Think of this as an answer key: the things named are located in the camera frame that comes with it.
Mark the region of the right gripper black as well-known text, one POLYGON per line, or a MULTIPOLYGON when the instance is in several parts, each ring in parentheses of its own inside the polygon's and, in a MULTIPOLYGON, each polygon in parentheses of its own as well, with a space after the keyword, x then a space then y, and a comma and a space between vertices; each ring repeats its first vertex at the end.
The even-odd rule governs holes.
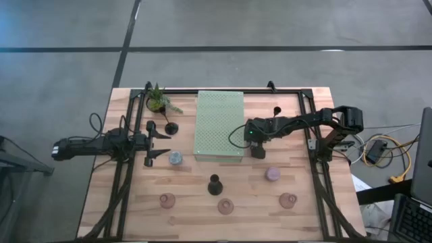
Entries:
POLYGON ((251 157, 255 159, 264 159, 266 157, 266 151, 262 146, 269 139, 271 133, 269 128, 268 120, 263 118, 256 117, 246 121, 244 141, 252 146, 250 149, 251 157))

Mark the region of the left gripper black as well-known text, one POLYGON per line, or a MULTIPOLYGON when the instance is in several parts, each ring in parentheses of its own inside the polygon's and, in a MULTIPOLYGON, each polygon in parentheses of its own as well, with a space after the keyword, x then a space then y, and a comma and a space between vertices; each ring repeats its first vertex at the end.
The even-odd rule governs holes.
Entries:
POLYGON ((146 157, 144 158, 144 166, 152 167, 153 158, 156 159, 158 156, 167 153, 170 149, 160 149, 153 151, 153 158, 151 157, 151 151, 153 149, 153 137, 158 139, 171 139, 170 136, 160 134, 156 129, 156 125, 153 120, 149 120, 146 123, 146 131, 148 134, 142 134, 136 132, 133 135, 133 149, 134 151, 145 151, 146 157))

